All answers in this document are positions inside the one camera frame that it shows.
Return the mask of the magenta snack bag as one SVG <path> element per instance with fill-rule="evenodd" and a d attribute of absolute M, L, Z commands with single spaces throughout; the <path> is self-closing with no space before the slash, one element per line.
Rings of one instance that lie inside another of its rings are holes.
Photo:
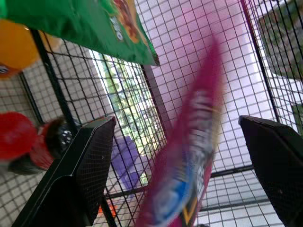
<path fill-rule="evenodd" d="M 213 36 L 167 143 L 156 156 L 135 227 L 194 226 L 213 168 L 222 106 L 222 55 Z"/>

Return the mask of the orange soda bottle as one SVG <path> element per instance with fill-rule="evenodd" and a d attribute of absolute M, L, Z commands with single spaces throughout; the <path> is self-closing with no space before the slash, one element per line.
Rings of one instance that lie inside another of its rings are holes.
<path fill-rule="evenodd" d="M 30 29 L 0 19 L 0 79 L 7 79 L 40 59 Z"/>

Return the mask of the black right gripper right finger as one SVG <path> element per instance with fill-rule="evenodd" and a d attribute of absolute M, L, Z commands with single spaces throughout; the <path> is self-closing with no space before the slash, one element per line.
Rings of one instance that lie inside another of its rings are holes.
<path fill-rule="evenodd" d="M 285 227 L 303 227 L 303 138 L 291 127 L 242 115 L 256 176 Z"/>

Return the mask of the green snack bag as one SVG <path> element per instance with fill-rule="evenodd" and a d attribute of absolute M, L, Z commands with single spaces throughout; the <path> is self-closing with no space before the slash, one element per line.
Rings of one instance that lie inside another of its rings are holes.
<path fill-rule="evenodd" d="M 160 64 L 134 0 L 0 0 L 0 18 L 128 62 Z"/>

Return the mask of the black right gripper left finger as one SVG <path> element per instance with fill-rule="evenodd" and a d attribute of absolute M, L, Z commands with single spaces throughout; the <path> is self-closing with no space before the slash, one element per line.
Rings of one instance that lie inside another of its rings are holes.
<path fill-rule="evenodd" d="M 83 126 L 53 161 L 11 227 L 90 227 L 104 195 L 116 119 Z"/>

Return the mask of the red cap cola bottle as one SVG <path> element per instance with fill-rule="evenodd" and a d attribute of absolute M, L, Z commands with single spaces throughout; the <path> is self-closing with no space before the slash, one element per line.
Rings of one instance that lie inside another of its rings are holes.
<path fill-rule="evenodd" d="M 62 158 L 73 140 L 63 116 L 35 127 L 19 112 L 0 113 L 0 163 L 17 175 L 47 171 L 53 161 Z"/>

